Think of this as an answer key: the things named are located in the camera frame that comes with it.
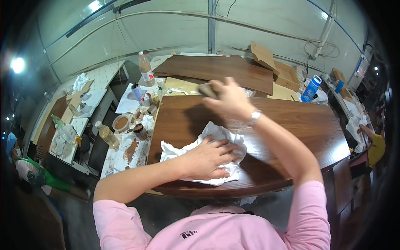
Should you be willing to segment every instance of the crumpled tissue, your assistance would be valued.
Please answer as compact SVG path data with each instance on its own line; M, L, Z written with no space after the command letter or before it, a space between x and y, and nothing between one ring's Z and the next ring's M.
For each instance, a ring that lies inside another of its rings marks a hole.
M233 150L232 152L238 154L239 158L234 162L228 162L218 167L220 169L227 171L230 174L230 176L227 178L211 179L211 180L192 180L192 179L183 179L183 180L191 182L200 182L203 184L210 184L214 186L222 185L224 182L229 182L231 180L238 180L239 163L244 159L247 152L247 148L244 145L244 136L240 134L233 134L223 126L217 126L211 121L208 122L203 132L198 136L195 142L187 146L184 146L182 149L174 148L171 144L162 141L161 142L162 154L160 162L183 155L187 151L198 146L208 135L212 135L214 140L228 139L231 143L234 143L238 146L238 148Z
M72 91L71 95L75 94L78 91L81 91L85 84L89 81L89 79L90 77L86 77L86 73L80 74L74 82L74 86L72 87L74 90Z

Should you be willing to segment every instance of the metal beam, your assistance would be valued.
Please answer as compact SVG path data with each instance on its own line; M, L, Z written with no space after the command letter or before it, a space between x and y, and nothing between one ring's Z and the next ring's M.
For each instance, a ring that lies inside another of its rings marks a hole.
M215 16L215 0L208 0L208 14ZM215 54L215 18L208 19L208 54Z

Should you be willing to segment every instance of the bottle cap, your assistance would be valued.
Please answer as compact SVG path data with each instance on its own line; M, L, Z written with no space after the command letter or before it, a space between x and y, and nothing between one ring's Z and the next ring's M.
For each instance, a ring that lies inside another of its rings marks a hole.
M94 125L96 126L96 128L99 128L102 126L102 123L101 121L97 121Z

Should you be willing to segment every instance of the green apron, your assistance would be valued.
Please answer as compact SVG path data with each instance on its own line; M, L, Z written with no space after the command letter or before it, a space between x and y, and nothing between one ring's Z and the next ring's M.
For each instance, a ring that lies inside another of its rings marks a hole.
M23 160L26 162L31 163L35 168L37 168L38 171L40 171L41 167L40 164L33 161L31 158L23 159L19 158L16 160ZM60 177L56 175L52 175L50 172L47 171L47 169L44 169L44 175L46 178L46 185L51 186L52 188L57 188L58 190L63 190L63 191L70 191L71 186L70 184L66 183L64 180L62 180Z

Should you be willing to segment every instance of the paint can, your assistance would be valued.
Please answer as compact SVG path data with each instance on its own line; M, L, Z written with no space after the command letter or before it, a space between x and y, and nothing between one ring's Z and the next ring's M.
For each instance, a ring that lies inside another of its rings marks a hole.
M135 132L136 136L140 140L145 140L147 138L147 130L141 123L136 124L136 126L133 128L133 132Z

